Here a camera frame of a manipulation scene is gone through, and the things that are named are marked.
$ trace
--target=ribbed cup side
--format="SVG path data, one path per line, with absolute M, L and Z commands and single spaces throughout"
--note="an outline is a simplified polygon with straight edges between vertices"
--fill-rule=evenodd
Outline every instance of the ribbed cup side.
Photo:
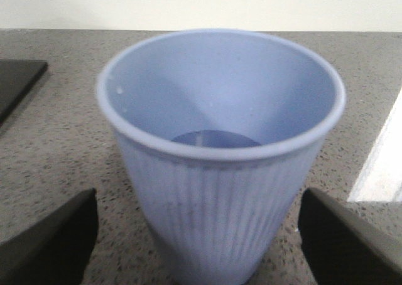
M 175 162 L 117 140 L 166 266 L 183 285 L 239 285 L 255 271 L 322 140 L 254 165 Z

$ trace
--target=white wall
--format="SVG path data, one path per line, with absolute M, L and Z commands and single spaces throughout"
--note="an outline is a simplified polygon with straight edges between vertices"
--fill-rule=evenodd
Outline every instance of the white wall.
M 0 0 L 0 28 L 402 31 L 402 0 Z

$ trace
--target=cup rim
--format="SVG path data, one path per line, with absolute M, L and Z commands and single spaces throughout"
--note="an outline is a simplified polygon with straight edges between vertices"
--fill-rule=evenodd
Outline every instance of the cup rim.
M 106 85 L 108 75 L 112 72 L 113 68 L 119 63 L 120 60 L 122 60 L 129 53 L 157 41 L 185 35 L 209 33 L 227 33 L 244 35 L 245 37 L 262 38 L 264 40 L 274 42 L 279 45 L 287 46 L 288 48 L 291 48 L 298 53 L 302 53 L 305 56 L 309 57 L 319 66 L 321 66 L 332 80 L 332 85 L 335 89 L 335 100 L 329 113 L 318 124 L 310 128 L 309 130 L 282 141 L 248 148 L 209 148 L 181 144 L 179 142 L 173 142 L 155 136 L 154 134 L 150 134 L 131 124 L 116 112 L 107 97 Z M 159 151 L 164 154 L 169 154 L 170 156 L 207 161 L 250 161 L 284 155 L 304 148 L 314 143 L 315 141 L 318 141 L 319 139 L 325 137 L 326 133 L 328 133 L 329 130 L 331 130 L 331 128 L 333 128 L 340 119 L 346 103 L 346 93 L 342 79 L 340 78 L 335 68 L 317 53 L 295 42 L 280 38 L 278 36 L 246 30 L 231 29 L 197 29 L 176 31 L 148 38 L 126 48 L 125 50 L 114 56 L 98 75 L 96 85 L 96 97 L 99 107 L 101 111 L 103 111 L 107 120 L 118 132 L 125 135 L 126 137 L 147 148 L 153 149 L 154 151 Z

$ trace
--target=countertop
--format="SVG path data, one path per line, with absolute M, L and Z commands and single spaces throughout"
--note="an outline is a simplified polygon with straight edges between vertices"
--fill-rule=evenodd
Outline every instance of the countertop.
M 0 242 L 85 188 L 97 190 L 99 234 L 83 284 L 173 284 L 155 252 L 111 129 L 96 76 L 156 31 L 0 30 L 0 58 L 46 60 L 49 70 L 0 128 Z M 301 192 L 317 187 L 402 239 L 399 203 L 346 199 L 402 84 L 401 33 L 272 33 L 321 54 L 339 71 L 347 108 L 317 156 L 249 284 L 315 284 L 296 231 Z

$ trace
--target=cup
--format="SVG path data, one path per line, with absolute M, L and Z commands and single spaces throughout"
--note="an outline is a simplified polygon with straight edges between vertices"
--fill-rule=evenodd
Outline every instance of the cup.
M 173 277 L 238 285 L 339 120 L 345 90 L 296 43 L 214 29 L 124 50 L 99 75 L 97 100 Z

